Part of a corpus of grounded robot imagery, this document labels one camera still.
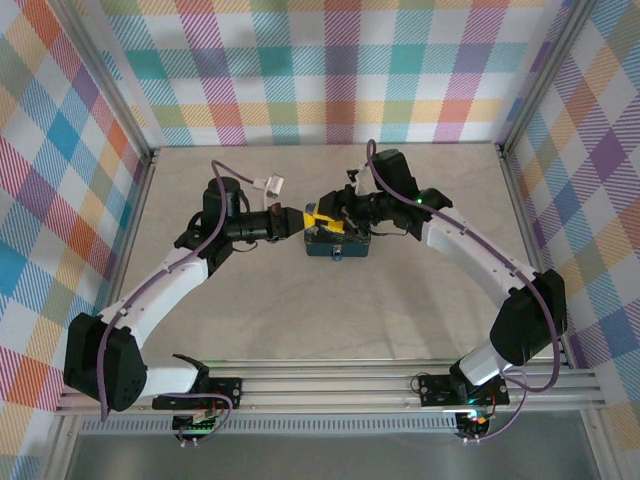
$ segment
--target white floor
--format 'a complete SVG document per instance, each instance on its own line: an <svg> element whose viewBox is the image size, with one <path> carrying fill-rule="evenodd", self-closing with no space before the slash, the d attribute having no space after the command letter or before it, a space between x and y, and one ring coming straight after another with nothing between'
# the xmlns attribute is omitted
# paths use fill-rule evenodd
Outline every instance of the white floor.
<svg viewBox="0 0 640 480"><path fill-rule="evenodd" d="M398 148L420 188L440 189L478 230L526 260L493 146ZM164 149L123 292L160 263L202 208L211 158L249 177L284 175L279 200L303 209L344 186L345 170L363 161L364 146ZM246 193L260 205L257 191ZM144 350L200 359L457 358L486 338L496 313L449 259L410 236L374 238L367 258L333 262L308 257L300 233L233 254L158 326Z"/></svg>

